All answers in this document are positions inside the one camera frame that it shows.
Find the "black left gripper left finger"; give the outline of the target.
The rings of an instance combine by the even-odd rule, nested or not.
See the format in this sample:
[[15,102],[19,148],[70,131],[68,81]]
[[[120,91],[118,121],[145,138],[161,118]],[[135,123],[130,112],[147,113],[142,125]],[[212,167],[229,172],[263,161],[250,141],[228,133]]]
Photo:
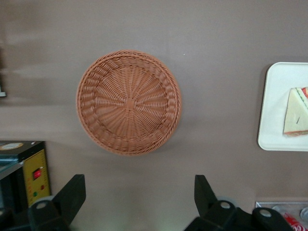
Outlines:
[[69,231],[85,200],[85,176],[76,174],[51,200],[41,199],[29,208],[31,230]]

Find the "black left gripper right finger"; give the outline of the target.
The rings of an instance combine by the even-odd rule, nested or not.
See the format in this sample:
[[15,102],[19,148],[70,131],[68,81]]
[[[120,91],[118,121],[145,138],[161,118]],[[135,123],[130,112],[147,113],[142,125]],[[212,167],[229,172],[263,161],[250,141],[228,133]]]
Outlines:
[[226,200],[218,200],[204,175],[194,179],[194,201],[199,216],[186,228],[187,231],[233,231],[237,209]]

